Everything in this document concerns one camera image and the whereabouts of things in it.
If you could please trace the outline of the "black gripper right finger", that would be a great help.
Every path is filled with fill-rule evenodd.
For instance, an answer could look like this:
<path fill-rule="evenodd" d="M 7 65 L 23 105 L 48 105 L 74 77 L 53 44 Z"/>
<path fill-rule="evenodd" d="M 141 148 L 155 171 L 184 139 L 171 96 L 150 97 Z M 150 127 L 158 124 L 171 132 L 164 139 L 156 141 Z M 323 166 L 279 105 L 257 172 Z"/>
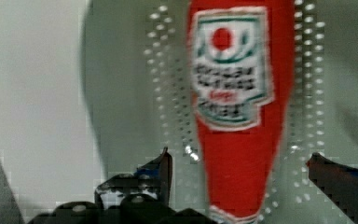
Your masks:
<path fill-rule="evenodd" d="M 313 153 L 307 161 L 310 181 L 351 221 L 358 224 L 358 168 Z"/>

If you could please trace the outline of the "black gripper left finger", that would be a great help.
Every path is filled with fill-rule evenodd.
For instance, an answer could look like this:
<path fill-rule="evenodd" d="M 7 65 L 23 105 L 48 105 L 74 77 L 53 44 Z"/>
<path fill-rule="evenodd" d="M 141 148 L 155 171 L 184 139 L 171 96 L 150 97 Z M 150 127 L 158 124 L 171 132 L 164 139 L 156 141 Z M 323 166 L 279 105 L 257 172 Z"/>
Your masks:
<path fill-rule="evenodd" d="M 172 156 L 167 147 L 152 161 L 133 174 L 118 174 L 104 181 L 94 191 L 99 208 L 120 206 L 132 194 L 145 194 L 165 205 L 169 204 L 172 185 Z"/>

